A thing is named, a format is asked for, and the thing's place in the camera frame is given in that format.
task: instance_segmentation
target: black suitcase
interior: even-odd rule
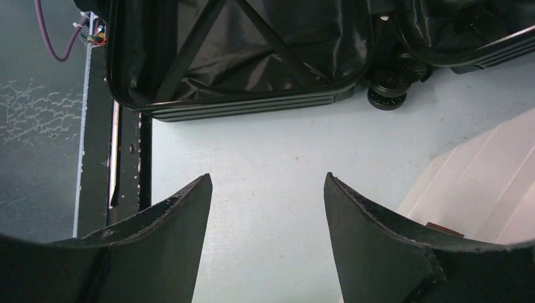
[[[78,0],[108,21],[107,79],[162,121],[324,105],[401,106],[437,68],[535,49],[534,0]]]

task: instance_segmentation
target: black luggage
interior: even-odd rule
[[[329,104],[398,108],[436,68],[532,52],[533,0],[77,0],[109,25],[108,83],[163,121]]]

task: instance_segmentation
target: wire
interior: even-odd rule
[[[43,17],[43,9],[41,7],[41,0],[34,0],[35,4],[35,13],[37,14],[37,21],[39,23],[39,29],[41,29],[41,36],[43,36],[43,41],[45,42],[45,46],[47,50],[50,52],[52,57],[59,62],[65,62],[67,59],[69,59],[69,55],[71,54],[71,50],[73,49],[74,41],[76,41],[76,37],[78,34],[80,34],[80,31],[83,27],[83,25],[89,20],[88,19],[88,13],[86,13],[82,19],[78,22],[78,26],[76,26],[76,29],[74,30],[73,35],[71,36],[71,40],[69,40],[69,43],[67,44],[67,47],[65,48],[65,53],[63,54],[63,57],[59,57],[56,52],[54,52],[54,49],[52,48],[52,44],[50,43],[50,38],[47,33],[47,28],[45,26],[45,20]]]
[[[95,45],[105,45],[106,44],[106,41],[108,41],[108,37],[105,37],[104,40],[102,40],[102,42],[93,42],[93,44]]]

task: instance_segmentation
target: light gray floor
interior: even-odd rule
[[[427,164],[535,107],[535,56],[414,85],[393,112],[364,93],[324,107],[154,122],[153,201],[209,172],[194,302],[337,302],[323,204],[333,172],[395,210]]]
[[[63,56],[81,18],[72,1],[42,1]],[[50,56],[33,1],[0,1],[0,234],[36,242],[72,237],[85,46]]]

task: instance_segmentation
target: caster wheel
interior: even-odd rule
[[[371,89],[383,97],[400,97],[410,86],[410,79],[396,69],[382,67],[372,73]]]
[[[418,61],[413,55],[402,52],[394,60],[394,68],[405,75],[411,83],[422,80],[427,75],[427,65]]]
[[[382,95],[379,95],[376,91],[369,88],[368,89],[368,101],[372,104],[373,107],[380,110],[394,110],[400,108],[405,102],[407,94],[389,98]]]

